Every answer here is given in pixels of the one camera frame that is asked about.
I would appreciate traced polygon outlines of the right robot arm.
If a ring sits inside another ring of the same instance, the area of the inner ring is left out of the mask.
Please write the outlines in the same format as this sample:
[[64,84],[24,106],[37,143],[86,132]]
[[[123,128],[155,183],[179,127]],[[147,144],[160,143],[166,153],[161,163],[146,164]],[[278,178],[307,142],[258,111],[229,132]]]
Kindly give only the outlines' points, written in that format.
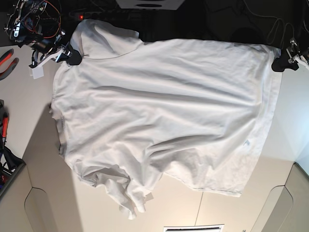
[[27,45],[33,50],[29,66],[32,69],[49,60],[79,65],[82,56],[70,44],[64,22],[59,0],[17,0],[4,31],[18,46]]

